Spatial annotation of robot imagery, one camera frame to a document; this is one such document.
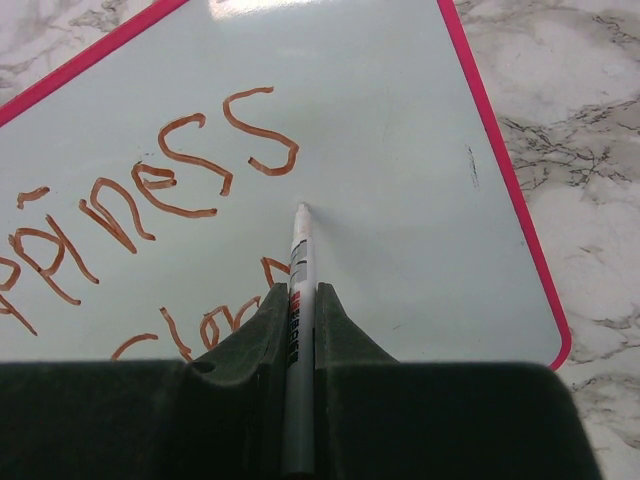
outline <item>partially covered handwritten word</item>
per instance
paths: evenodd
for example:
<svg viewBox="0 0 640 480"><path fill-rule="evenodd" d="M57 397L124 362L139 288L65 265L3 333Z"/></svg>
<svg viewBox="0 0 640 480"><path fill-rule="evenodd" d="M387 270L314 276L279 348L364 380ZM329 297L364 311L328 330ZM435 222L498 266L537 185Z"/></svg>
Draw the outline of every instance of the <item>partially covered handwritten word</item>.
<svg viewBox="0 0 640 480"><path fill-rule="evenodd" d="M256 93L273 93L273 87L259 87L251 90L235 93L227 97L222 103L222 113L225 116L226 120L234 127L245 133L250 135L255 135L262 138L267 138L270 140L275 140L282 145L288 148L287 161L284 165L280 167L270 168L259 161L257 161L254 157L250 157L249 164L255 168L256 170L264 173L268 176L280 176L286 175L291 172L296 163L296 156L299 151L299 145L291 140L290 138L282 135L281 133L274 132L271 130L266 130L259 127L251 126L247 123L244 123L238 120L233 113L231 112L231 103L235 100L250 97ZM198 128L203 128L206 125L206 116L203 113L193 113L191 115L183 116L167 123L164 127L160 129L158 132L157 142L160 148L160 151L171 160L175 160L176 162L181 162L189 165L193 165L196 167L202 167L209 172L215 173L216 175L222 178L222 186L220 189L220 196L226 197L231 193L231 185L233 182L233 174L227 169L221 167L220 165L201 158L196 157L194 155L188 155L186 153L180 153L181 149L174 147L169 147L167 143L167 137L169 134L178 130L180 128L191 128L192 124L196 124ZM162 202L156 197L154 192L158 190L163 190L167 188L173 188L177 185L176 174L173 170L167 168L158 168L151 165L147 165L142 162L137 162L132 166L131 169L131 178L133 180L133 184L136 189L142 196L154 207L158 208L161 211L171 213L174 215L183 216L186 218L204 218L204 217L213 217L217 214L218 209L215 207L198 209L198 210L187 210L184 208L180 208L175 205L170 205L165 202ZM143 178L143 175L155 177L157 179L149 179ZM134 228L136 233L143 240L155 241L155 235L144 230L142 226L142 221L140 219L140 212L136 205L136 201L134 197L118 182L111 180L105 177L99 177L95 180L93 187L91 188L89 194L89 200L80 199L78 202L78 209L86 215L87 218L91 219L95 223L97 223L104 231L106 231L109 235L111 235L114 239L116 239L124 248L126 248L132 254L136 254L138 252L138 247L134 244L130 235L125 232L124 228L121 226L120 222L115 218L115 216L110 212L110 210L105 207L103 203L101 203L98 199L99 192L102 188L109 188L114 192L118 193L123 200L127 203L129 207L129 211L131 213ZM17 197L17 207L19 209L24 208L24 203L28 201L36 201L42 198L44 195L50 192L50 188L46 186L42 186L37 188L31 192L23 192L19 193ZM68 293L63 287L61 287L56 280L54 279L54 275L58 272L62 262L64 261L65 254L68 252L70 256L75 261L78 270L80 273L91 283L99 284L99 279L94 276L85 265L78 249L74 246L68 236L63 232L62 228L57 224L54 218L51 215L45 216L45 221L53 231L53 233L40 230L37 228L31 227L21 227L16 229L16 231L9 235L8 240L9 244L13 248L15 254L22 259L28 266L30 266L35 272L37 272L40 277L44 280L44 282L64 301L70 303L71 305L80 305L81 300L79 298L75 298L70 293ZM35 237L40 240L45 240L47 242L52 243L57 247L57 253L55 257L51 261L51 265L42 266L40 265L32 256L30 252L27 251L25 246L23 245L22 239L24 237ZM288 267L284 264L276 262L272 259L263 259L266 261L265 275L267 276L267 283L269 286L273 285L273 278L268 270L270 267L277 268L281 271L287 271ZM8 266L12 268L12 272L9 275L7 281L3 284L0 284L0 291L9 292L18 281L20 277L20 267L19 265L10 259L4 259L0 257L0 264ZM235 317L231 317L230 313L227 316L224 308L215 312L215 314L222 313L227 318L232 331L237 329L237 326L240 323L240 319L244 312L250 308L254 303L257 305L260 297L253 297L247 304L245 304L235 315ZM0 315L12 315L15 317L22 325L24 325L29 332L33 335L37 335L34 327L21 315L4 296L0 295ZM191 350L184 345L180 338L177 335L177 328L175 326L175 322L171 319L171 316L167 312L167 310L163 307L161 309L161 313L165 318L172 338L176 345L179 348L180 354L185 358L185 360L190 359ZM205 331L212 331L211 336L206 336L206 347L213 348L213 346L217 345L217 339L219 337L219 333L216 334L217 324L215 324L215 316L213 312L205 315L203 322ZM152 338L155 334L142 334L132 337L127 342L123 343L116 352L114 352L113 356L118 358L127 348L135 345L144 340L156 339Z"/></svg>

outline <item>white marker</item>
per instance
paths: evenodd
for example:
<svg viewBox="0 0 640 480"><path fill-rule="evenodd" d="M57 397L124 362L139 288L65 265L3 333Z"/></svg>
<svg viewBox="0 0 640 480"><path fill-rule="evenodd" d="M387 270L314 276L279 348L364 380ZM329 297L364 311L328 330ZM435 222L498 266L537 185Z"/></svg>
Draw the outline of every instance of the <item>white marker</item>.
<svg viewBox="0 0 640 480"><path fill-rule="evenodd" d="M289 330L284 396L282 473L313 474L313 328L316 303L316 265L311 240L311 215L298 206L293 224L289 278Z"/></svg>

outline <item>marker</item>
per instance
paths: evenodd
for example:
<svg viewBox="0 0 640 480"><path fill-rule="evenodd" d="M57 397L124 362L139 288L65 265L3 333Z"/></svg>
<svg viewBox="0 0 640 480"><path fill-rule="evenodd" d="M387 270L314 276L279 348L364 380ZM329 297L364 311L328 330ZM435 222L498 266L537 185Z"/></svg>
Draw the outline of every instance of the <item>marker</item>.
<svg viewBox="0 0 640 480"><path fill-rule="evenodd" d="M289 277L289 329L284 397L282 474L313 474L313 328L316 265L311 239L311 215L298 206L293 224Z"/></svg>

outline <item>marker body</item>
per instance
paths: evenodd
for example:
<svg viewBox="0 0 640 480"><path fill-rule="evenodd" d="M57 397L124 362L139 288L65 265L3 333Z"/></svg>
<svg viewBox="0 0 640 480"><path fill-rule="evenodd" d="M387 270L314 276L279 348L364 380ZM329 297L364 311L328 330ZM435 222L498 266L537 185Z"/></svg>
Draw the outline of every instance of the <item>marker body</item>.
<svg viewBox="0 0 640 480"><path fill-rule="evenodd" d="M314 473L313 328L316 268L307 207L298 207L291 246L289 328L285 386L282 473Z"/></svg>

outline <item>black scratch mark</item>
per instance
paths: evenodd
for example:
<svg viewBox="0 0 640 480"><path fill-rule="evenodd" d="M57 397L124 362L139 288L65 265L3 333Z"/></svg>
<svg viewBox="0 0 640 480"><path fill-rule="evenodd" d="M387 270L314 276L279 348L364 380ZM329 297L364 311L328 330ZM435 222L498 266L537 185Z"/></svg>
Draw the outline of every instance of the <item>black scratch mark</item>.
<svg viewBox="0 0 640 480"><path fill-rule="evenodd" d="M476 189L480 188L480 181L478 180L478 170L476 170L476 159L473 157L473 150L471 147L467 147L467 154L469 155L469 168L471 169L471 181Z"/></svg>

